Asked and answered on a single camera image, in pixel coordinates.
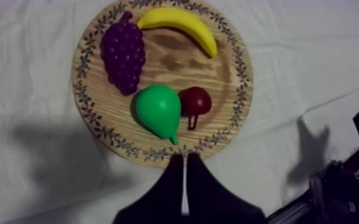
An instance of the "cherry stem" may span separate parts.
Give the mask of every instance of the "cherry stem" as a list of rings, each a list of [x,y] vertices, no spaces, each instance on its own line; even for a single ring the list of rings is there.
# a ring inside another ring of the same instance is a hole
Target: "cherry stem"
[[[195,130],[196,128],[196,123],[197,123],[197,117],[195,117],[195,120],[193,121],[193,126],[191,127],[191,120],[192,120],[192,116],[189,116],[189,119],[188,119],[188,130]]]

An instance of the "white fabric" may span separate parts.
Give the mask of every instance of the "white fabric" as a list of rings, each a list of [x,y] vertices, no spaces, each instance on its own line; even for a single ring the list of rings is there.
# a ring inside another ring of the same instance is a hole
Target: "white fabric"
[[[109,3],[0,0],[0,223],[39,212],[16,223],[110,223],[162,173],[101,147],[74,104],[73,51]],[[255,89],[240,133],[206,164],[270,214],[359,146],[359,1],[208,3],[246,43]]]

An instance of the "green pear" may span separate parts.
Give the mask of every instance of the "green pear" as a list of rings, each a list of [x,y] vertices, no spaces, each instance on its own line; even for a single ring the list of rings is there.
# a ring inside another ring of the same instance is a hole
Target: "green pear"
[[[175,136],[180,125],[181,100],[166,85],[152,85],[139,93],[136,112],[141,122],[162,139],[170,138],[178,145]]]

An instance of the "grape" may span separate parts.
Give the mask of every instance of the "grape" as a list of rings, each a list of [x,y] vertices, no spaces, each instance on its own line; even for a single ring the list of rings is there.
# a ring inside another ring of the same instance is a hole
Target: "grape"
[[[131,18],[132,13],[124,12],[119,22],[106,30],[100,43],[107,78],[123,95],[137,91],[146,61],[143,33],[136,24],[129,22]]]

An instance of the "yellow banana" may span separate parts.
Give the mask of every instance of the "yellow banana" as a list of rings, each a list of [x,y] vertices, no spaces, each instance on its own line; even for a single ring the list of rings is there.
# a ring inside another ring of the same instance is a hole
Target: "yellow banana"
[[[139,20],[140,29],[174,27],[191,35],[211,56],[217,55],[217,44],[209,28],[195,15],[176,8],[155,8]]]

